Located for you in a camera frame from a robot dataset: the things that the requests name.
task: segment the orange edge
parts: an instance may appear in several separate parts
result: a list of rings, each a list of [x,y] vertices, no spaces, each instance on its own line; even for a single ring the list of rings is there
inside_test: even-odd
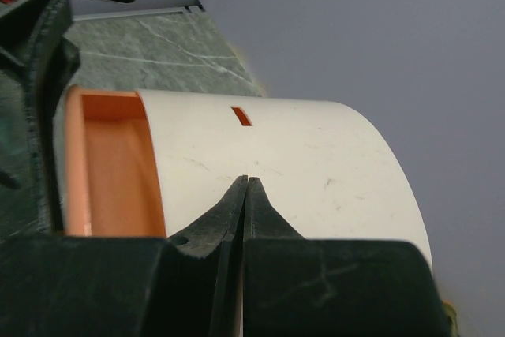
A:
[[[72,86],[66,95],[65,106],[65,175],[67,183],[67,234],[91,236],[89,213],[88,163],[84,141],[84,112],[82,95],[89,93]]]

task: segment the orange container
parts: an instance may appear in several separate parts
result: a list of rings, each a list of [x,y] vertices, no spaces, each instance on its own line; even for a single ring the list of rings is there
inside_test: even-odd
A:
[[[72,86],[65,143],[67,234],[166,236],[151,133],[136,92]]]

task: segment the white curved cover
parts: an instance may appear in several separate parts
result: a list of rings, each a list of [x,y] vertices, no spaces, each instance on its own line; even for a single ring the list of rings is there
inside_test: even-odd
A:
[[[234,179],[259,177],[306,238],[414,243],[432,258],[408,181],[379,132],[338,103],[140,90],[167,235],[215,205]],[[240,107],[252,126],[243,126]]]

